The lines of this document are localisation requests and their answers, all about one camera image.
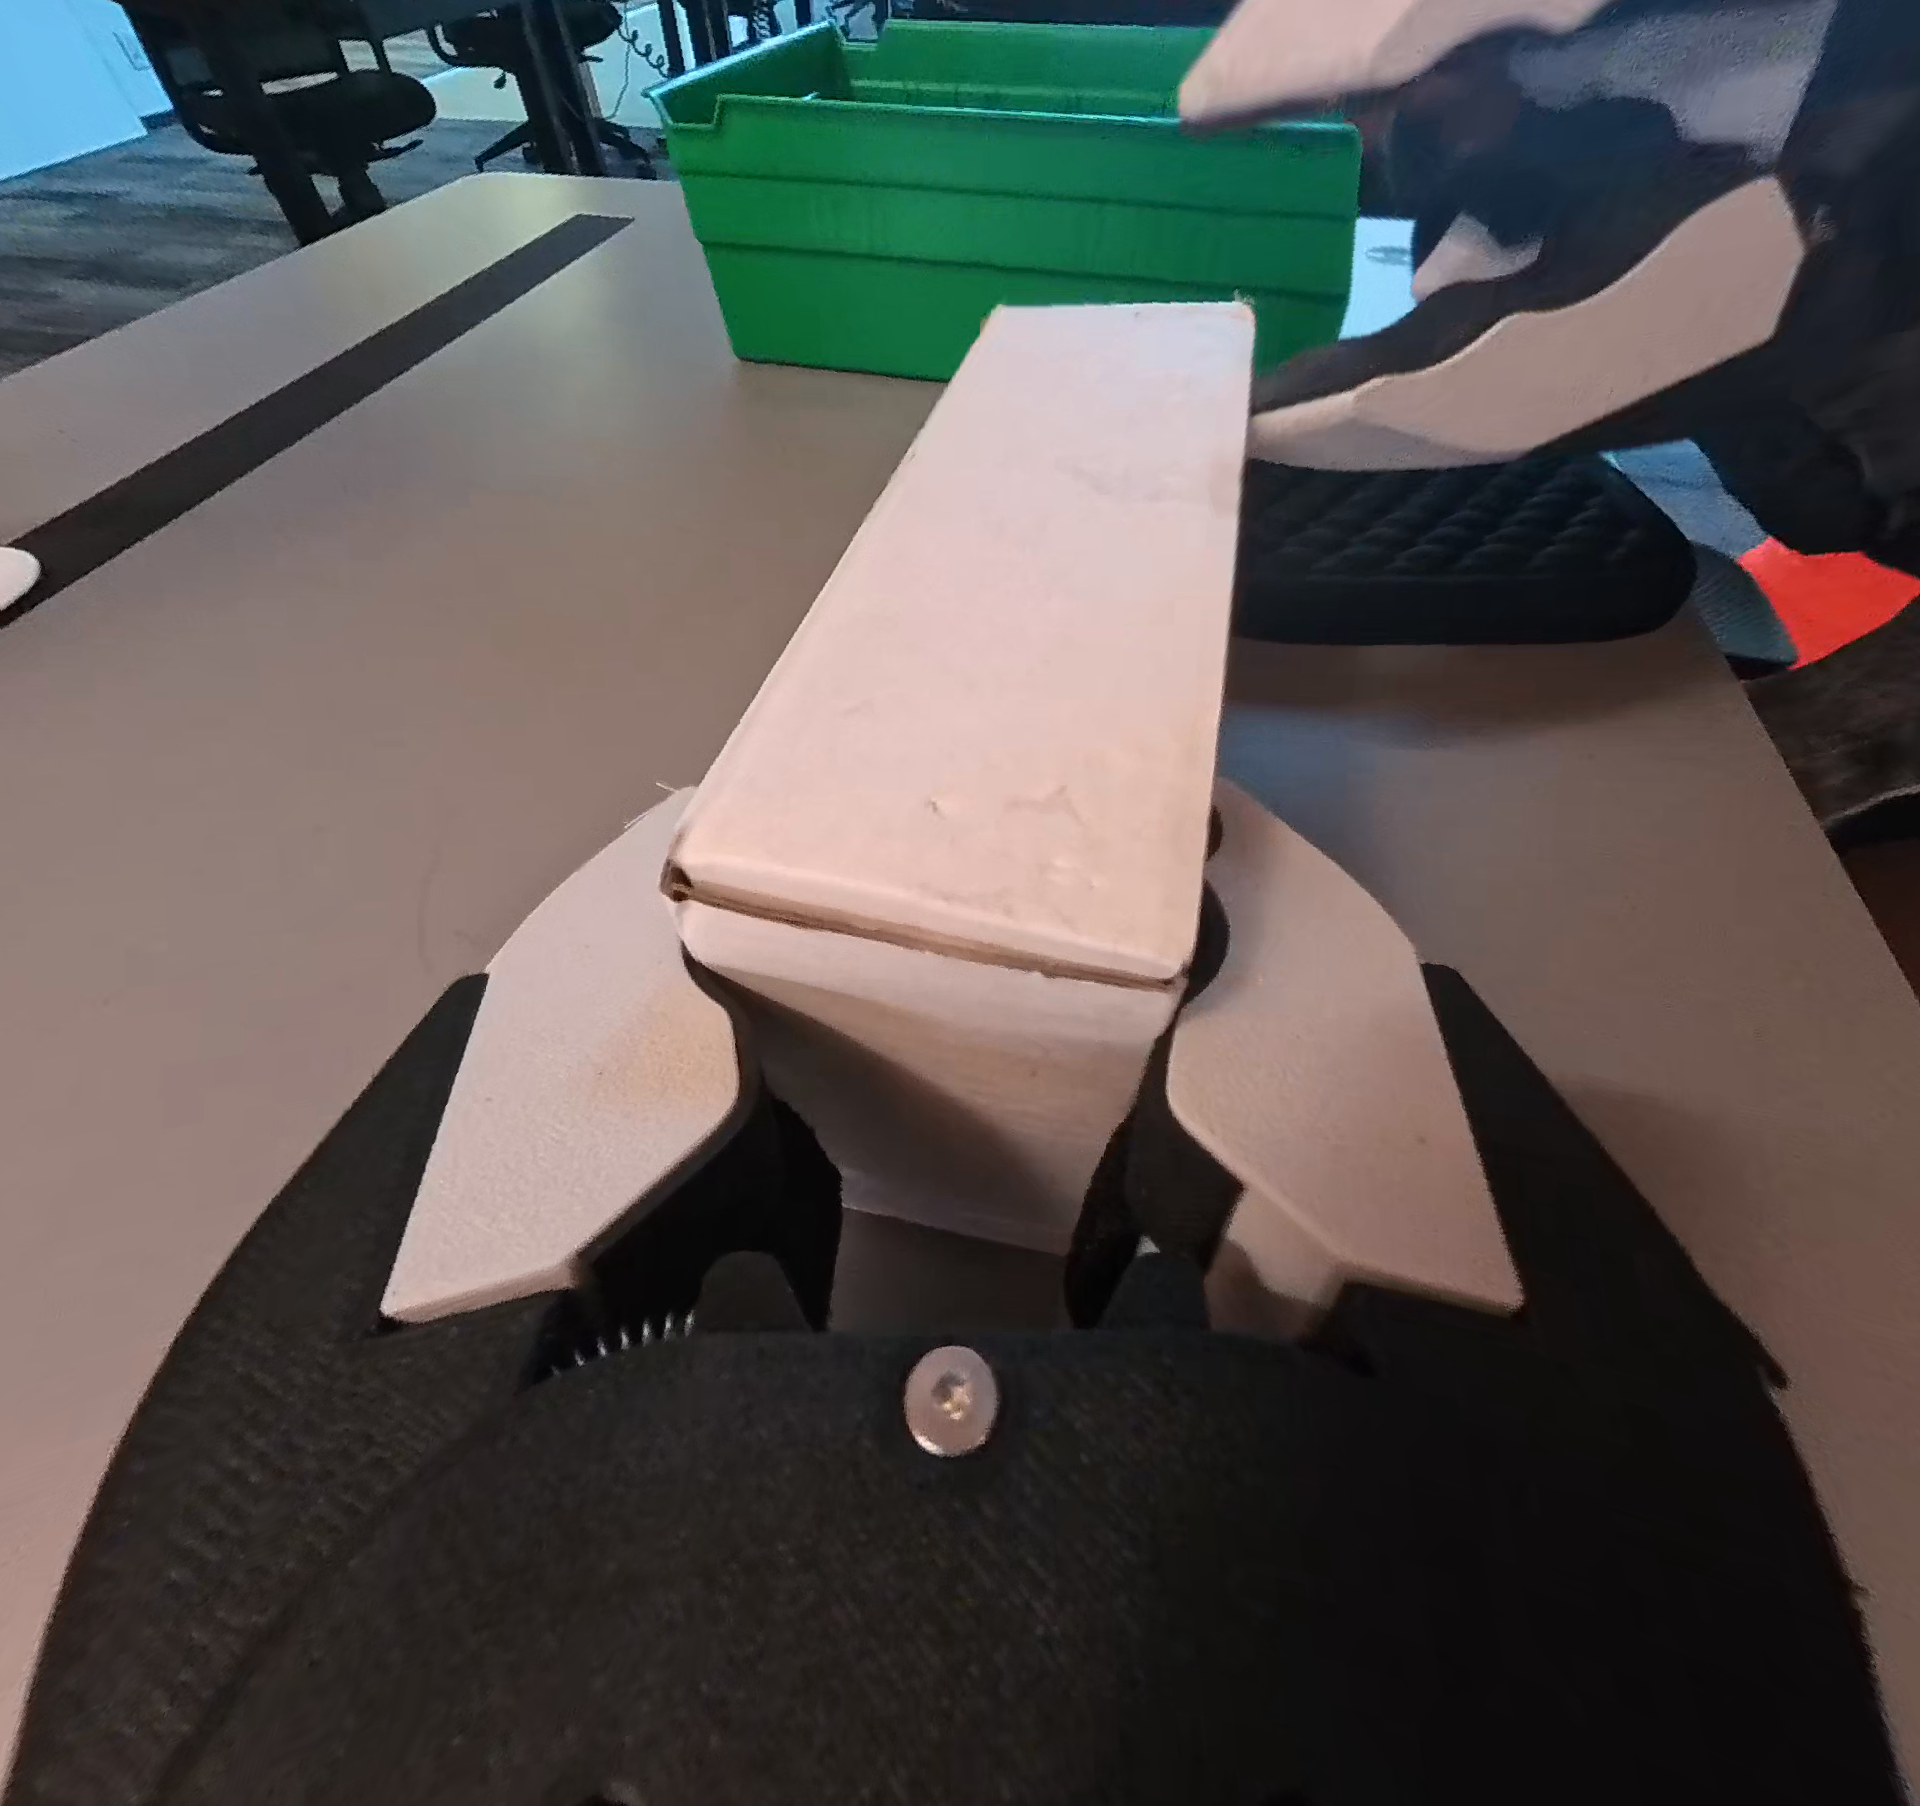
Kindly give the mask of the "green plastic bin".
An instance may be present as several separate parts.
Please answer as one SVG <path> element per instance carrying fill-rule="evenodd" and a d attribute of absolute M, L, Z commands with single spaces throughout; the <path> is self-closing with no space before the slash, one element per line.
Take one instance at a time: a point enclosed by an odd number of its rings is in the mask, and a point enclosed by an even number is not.
<path fill-rule="evenodd" d="M 1360 140 L 1198 134 L 1204 27 L 821 24 L 653 89 L 738 360 L 944 382 L 1002 306 L 1243 302 L 1257 369 L 1339 338 Z"/>

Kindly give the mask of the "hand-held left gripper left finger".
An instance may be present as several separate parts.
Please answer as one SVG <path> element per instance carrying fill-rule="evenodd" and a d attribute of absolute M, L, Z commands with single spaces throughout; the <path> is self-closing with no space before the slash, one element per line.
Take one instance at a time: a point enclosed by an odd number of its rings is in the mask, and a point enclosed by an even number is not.
<path fill-rule="evenodd" d="M 489 962 L 386 1320 L 581 1291 L 593 1256 L 734 1126 L 733 1018 L 689 972 L 664 895 L 691 799 L 678 788 L 631 821 Z"/>

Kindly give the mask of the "black office chair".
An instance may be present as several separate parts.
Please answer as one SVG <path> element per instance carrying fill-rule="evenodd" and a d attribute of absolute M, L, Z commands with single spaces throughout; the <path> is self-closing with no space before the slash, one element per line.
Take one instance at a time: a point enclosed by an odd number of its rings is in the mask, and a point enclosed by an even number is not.
<path fill-rule="evenodd" d="M 613 0 L 533 0 L 431 26 L 430 45 L 452 74 L 489 74 L 522 102 L 522 124 L 474 152 L 473 170 L 487 176 L 519 155 L 526 170 L 556 173 L 547 155 L 591 146 L 593 177 L 660 179 L 656 148 L 599 110 L 589 78 L 596 51 L 620 35 Z"/>
<path fill-rule="evenodd" d="M 417 78 L 349 64 L 315 0 L 122 0 L 188 137 L 242 158 L 302 245 L 384 214 L 373 170 L 437 120 Z"/>

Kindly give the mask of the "dark fabric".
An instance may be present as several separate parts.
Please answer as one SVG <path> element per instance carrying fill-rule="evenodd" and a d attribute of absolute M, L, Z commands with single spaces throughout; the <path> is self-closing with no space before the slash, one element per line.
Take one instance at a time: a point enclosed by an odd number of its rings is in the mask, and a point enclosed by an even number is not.
<path fill-rule="evenodd" d="M 1837 851 L 1918 841 L 1918 603 L 1746 686 Z"/>

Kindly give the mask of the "orange fabric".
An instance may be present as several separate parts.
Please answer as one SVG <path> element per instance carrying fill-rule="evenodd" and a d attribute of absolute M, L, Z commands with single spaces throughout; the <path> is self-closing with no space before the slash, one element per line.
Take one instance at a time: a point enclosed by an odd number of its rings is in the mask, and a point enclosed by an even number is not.
<path fill-rule="evenodd" d="M 1792 648 L 1792 669 L 1819 662 L 1898 619 L 1918 597 L 1918 579 L 1860 553 L 1801 553 L 1767 539 L 1739 556 Z"/>

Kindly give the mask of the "grey desk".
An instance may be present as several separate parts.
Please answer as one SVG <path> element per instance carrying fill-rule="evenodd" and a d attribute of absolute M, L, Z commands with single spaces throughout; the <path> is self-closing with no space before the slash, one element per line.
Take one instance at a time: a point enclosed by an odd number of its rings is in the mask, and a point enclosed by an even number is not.
<path fill-rule="evenodd" d="M 695 783 L 939 399 L 733 359 L 672 185 L 458 181 L 5 382 L 5 533 L 628 223 L 5 628 L 5 1754 L 185 1315 L 441 988 Z M 1712 641 L 1235 649 L 1228 770 L 1789 1376 L 1917 1761 L 1917 998 Z"/>

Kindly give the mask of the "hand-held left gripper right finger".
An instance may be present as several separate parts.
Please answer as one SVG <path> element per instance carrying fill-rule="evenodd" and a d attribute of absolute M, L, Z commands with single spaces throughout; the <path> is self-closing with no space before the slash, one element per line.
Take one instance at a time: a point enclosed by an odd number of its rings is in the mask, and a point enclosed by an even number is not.
<path fill-rule="evenodd" d="M 1415 945 L 1228 778 L 1210 884 L 1230 938 L 1182 1010 L 1168 1109 L 1236 1183 L 1214 1323 L 1302 1341 L 1350 1287 L 1508 1317 L 1524 1302 Z"/>

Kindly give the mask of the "white cardboard mailer box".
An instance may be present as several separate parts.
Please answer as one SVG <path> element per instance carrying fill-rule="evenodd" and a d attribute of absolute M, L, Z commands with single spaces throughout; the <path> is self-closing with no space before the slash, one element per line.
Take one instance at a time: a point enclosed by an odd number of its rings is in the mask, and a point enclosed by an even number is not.
<path fill-rule="evenodd" d="M 1063 1253 L 1186 993 L 1255 338 L 990 315 L 680 822 L 684 952 L 859 1212 Z"/>

